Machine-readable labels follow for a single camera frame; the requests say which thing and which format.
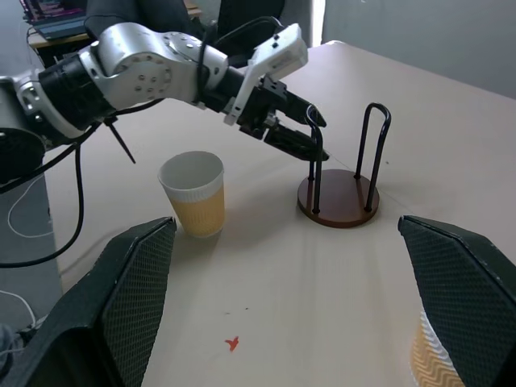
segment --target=robotic arm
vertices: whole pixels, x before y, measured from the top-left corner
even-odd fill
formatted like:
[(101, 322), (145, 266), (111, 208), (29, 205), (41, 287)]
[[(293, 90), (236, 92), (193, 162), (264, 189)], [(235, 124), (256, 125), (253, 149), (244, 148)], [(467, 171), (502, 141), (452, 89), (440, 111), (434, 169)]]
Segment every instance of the robotic arm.
[[(281, 111), (306, 123), (310, 106), (279, 82), (308, 61), (297, 24), (258, 46), (245, 74), (207, 46), (199, 78), (201, 48), (183, 33), (121, 23), (41, 73), (0, 77), (0, 184), (38, 168), (47, 150), (73, 143), (92, 123), (162, 98), (222, 112), (224, 121), (237, 123), (242, 132), (301, 160), (315, 160), (314, 141), (276, 117)], [(314, 120), (326, 126), (317, 112)]]

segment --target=white cable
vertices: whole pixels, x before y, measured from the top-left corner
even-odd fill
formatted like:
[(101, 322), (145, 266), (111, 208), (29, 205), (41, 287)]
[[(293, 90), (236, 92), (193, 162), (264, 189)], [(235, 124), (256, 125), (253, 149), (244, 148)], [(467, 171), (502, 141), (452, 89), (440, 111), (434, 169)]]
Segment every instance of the white cable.
[(41, 179), (43, 179), (44, 175), (41, 175), (40, 177), (38, 177), (37, 179), (35, 179), (28, 187), (27, 189), (25, 189), (25, 192), (23, 193), (22, 196), (19, 197), (19, 199), (15, 202), (15, 204), (13, 204), (13, 206), (10, 208), (9, 210), (9, 214), (7, 214), (7, 224), (9, 225), (9, 228), (11, 231), (13, 231), (17, 236), (21, 236), (22, 238), (28, 238), (28, 239), (34, 239), (34, 238), (42, 238), (44, 236), (49, 236), (49, 235), (52, 235), (54, 233), (54, 231), (50, 231), (50, 232), (46, 232), (44, 234), (39, 234), (39, 235), (25, 235), (25, 234), (22, 234), (21, 232), (18, 232), (16, 231), (14, 228), (13, 228), (13, 225), (10, 223), (10, 216), (13, 212), (13, 209), (18, 205), (18, 203), (23, 199), (25, 198), (25, 195), (27, 195), (27, 193), (29, 192), (29, 190), (32, 188), (32, 186), (37, 183), (38, 181), (40, 181)]
[(8, 353), (13, 353), (13, 352), (21, 352), (23, 351), (25, 348), (16, 348), (16, 349), (8, 349), (7, 351), (1, 351), (0, 352), (0, 357), (1, 356), (4, 356), (4, 355), (7, 355)]
[(29, 311), (29, 314), (31, 315), (31, 318), (32, 318), (32, 326), (34, 326), (34, 325), (35, 325), (35, 315), (34, 315), (34, 312), (32, 311), (31, 306), (29, 305), (29, 303), (28, 303), (27, 301), (25, 301), (25, 298), (23, 298), (22, 296), (19, 296), (18, 294), (14, 294), (14, 293), (6, 292), (5, 290), (0, 290), (0, 293), (7, 294), (8, 296), (16, 297), (16, 298), (18, 298), (21, 302), (23, 302), (23, 304), (25, 304), (25, 306), (27, 307), (27, 310)]

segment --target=white cup rim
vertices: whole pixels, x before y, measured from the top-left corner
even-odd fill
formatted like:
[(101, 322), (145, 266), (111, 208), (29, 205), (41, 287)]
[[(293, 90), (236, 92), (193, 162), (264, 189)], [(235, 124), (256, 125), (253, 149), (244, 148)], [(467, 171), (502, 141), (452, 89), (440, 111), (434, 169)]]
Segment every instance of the white cup rim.
[[(170, 186), (170, 185), (168, 185), (168, 184), (166, 184), (164, 182), (164, 179), (162, 178), (162, 176), (164, 174), (164, 169), (167, 168), (171, 163), (173, 163), (174, 161), (177, 161), (177, 159), (180, 158), (180, 157), (199, 156), (199, 155), (211, 157), (212, 161), (217, 163), (218, 166), (220, 167), (220, 173), (216, 177), (214, 177), (211, 181), (205, 183), (204, 185), (200, 185), (200, 186), (197, 186), (197, 187), (194, 187), (194, 188), (186, 188), (186, 189), (175, 188), (175, 187), (172, 187), (172, 186)], [(224, 165), (223, 165), (223, 162), (220, 160), (220, 158), (218, 158), (217, 155), (215, 155), (214, 153), (205, 152), (205, 151), (190, 151), (190, 152), (180, 153), (179, 155), (175, 155), (171, 159), (168, 159), (167, 161), (165, 161), (163, 163), (163, 165), (161, 165), (160, 171), (158, 172), (158, 180), (160, 181), (160, 183), (164, 187), (166, 187), (166, 188), (168, 188), (168, 189), (170, 189), (172, 191), (175, 191), (175, 192), (178, 192), (178, 193), (192, 193), (192, 192), (195, 192), (195, 191), (198, 191), (198, 190), (204, 190), (208, 186), (213, 185), (215, 181), (219, 181), (220, 180), (220, 177), (223, 174), (224, 174)]]

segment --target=floor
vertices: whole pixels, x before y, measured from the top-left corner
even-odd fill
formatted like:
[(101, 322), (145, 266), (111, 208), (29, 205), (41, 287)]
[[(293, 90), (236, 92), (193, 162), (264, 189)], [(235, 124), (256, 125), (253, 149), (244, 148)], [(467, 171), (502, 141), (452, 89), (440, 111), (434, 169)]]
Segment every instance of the floor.
[[(30, 184), (31, 182), (28, 182), (0, 196), (1, 262), (34, 260), (55, 251), (54, 235), (47, 235), (52, 232), (52, 223), (48, 212), (45, 180), (38, 180), (22, 198)], [(12, 228), (7, 222), (11, 208)], [(13, 229), (26, 236), (45, 236), (26, 238), (16, 235)], [(2, 268), (0, 290), (24, 297), (36, 318), (41, 318), (48, 314), (62, 294), (57, 263), (52, 260), (31, 268)], [(26, 307), (19, 299), (0, 294), (0, 322), (18, 329), (25, 327), (31, 320)]]

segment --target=mesh gripper pad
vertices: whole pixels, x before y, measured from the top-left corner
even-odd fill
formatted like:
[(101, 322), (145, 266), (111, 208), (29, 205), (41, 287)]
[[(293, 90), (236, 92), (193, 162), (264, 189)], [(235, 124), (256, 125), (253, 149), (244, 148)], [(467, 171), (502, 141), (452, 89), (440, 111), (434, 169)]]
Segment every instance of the mesh gripper pad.
[(428, 319), (467, 387), (516, 385), (516, 268), (485, 237), (406, 216)]
[(160, 326), (174, 227), (165, 227), (133, 251), (102, 314), (102, 329), (113, 361), (127, 387), (139, 387)]

